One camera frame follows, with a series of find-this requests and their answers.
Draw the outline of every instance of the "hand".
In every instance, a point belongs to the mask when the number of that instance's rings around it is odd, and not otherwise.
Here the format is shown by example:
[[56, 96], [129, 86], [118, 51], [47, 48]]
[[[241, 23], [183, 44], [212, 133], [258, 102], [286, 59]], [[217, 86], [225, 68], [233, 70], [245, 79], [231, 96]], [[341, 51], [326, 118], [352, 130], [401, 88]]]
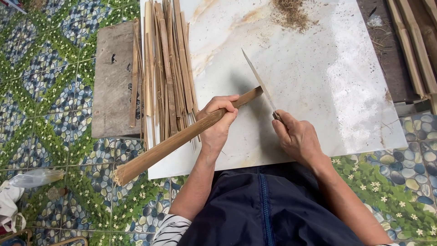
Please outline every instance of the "hand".
[[202, 140], [201, 152], [212, 157], [214, 162], [219, 157], [223, 146], [225, 146], [229, 127], [237, 117], [238, 109], [234, 108], [231, 102], [238, 100], [238, 98], [240, 98], [239, 95], [213, 97], [205, 108], [196, 114], [197, 121], [218, 109], [226, 108], [228, 110], [223, 118], [200, 134], [200, 139]]
[[291, 158], [311, 170], [323, 163], [321, 160], [329, 158], [323, 154], [316, 130], [310, 122], [298, 121], [284, 110], [276, 110], [276, 113], [285, 125], [277, 119], [272, 121], [272, 125], [281, 147]]

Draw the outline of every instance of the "plastic bag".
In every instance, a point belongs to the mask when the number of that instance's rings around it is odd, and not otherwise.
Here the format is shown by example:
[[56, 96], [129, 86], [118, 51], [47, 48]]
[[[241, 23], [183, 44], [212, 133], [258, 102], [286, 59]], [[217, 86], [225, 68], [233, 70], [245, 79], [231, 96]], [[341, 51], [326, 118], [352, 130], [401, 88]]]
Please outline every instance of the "plastic bag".
[[65, 172], [61, 170], [35, 169], [17, 175], [9, 180], [9, 184], [21, 188], [33, 188], [62, 179]]

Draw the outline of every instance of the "knife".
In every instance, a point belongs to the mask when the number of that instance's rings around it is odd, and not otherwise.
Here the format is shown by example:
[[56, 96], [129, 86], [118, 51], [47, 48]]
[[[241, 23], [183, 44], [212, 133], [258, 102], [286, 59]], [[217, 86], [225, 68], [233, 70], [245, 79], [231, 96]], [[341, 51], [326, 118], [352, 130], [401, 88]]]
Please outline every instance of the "knife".
[[260, 83], [260, 86], [261, 86], [261, 88], [262, 88], [263, 91], [264, 91], [264, 95], [266, 95], [266, 98], [267, 98], [267, 101], [268, 101], [269, 104], [270, 104], [270, 107], [273, 109], [273, 118], [274, 118], [274, 119], [277, 119], [277, 120], [279, 120], [279, 121], [281, 121], [282, 123], [284, 123], [284, 122], [282, 121], [281, 117], [276, 113], [276, 107], [274, 106], [274, 104], [273, 104], [273, 102], [272, 102], [272, 99], [271, 99], [271, 97], [270, 97], [269, 92], [267, 91], [266, 86], [264, 85], [264, 83], [263, 83], [263, 81], [261, 80], [260, 76], [258, 75], [257, 71], [256, 71], [255, 68], [253, 67], [253, 65], [252, 65], [252, 63], [250, 62], [249, 58], [247, 57], [246, 53], [244, 53], [244, 50], [243, 50], [243, 49], [241, 49], [241, 50], [243, 51], [243, 55], [244, 55], [244, 57], [246, 58], [247, 63], [249, 64], [250, 68], [252, 69], [253, 74], [254, 74], [255, 77], [257, 78], [258, 83]]

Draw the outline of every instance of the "striped shirt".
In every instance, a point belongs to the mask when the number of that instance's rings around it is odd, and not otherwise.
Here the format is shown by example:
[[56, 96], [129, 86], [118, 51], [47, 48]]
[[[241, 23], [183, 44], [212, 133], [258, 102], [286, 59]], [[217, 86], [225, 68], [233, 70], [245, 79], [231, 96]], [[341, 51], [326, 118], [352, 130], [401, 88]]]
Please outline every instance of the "striped shirt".
[[[190, 225], [191, 221], [186, 218], [168, 214], [156, 232], [151, 246], [176, 246]], [[392, 243], [386, 246], [399, 246], [399, 244]]]

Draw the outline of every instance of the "tiled floor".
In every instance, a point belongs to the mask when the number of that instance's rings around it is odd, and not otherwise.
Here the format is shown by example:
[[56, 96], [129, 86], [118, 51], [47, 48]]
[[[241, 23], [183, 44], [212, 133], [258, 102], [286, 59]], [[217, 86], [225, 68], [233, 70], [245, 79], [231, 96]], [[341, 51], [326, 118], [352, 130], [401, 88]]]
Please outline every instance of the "tiled floor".
[[[114, 168], [142, 144], [91, 137], [97, 29], [134, 17], [135, 0], [47, 0], [28, 15], [0, 5], [0, 181], [41, 167], [66, 171], [58, 182], [26, 189], [18, 203], [37, 246], [77, 235], [93, 246], [148, 246], [186, 179], [145, 173], [117, 186]], [[401, 123], [408, 148], [333, 164], [392, 239], [437, 245], [437, 117]], [[49, 200], [53, 186], [69, 192]]]

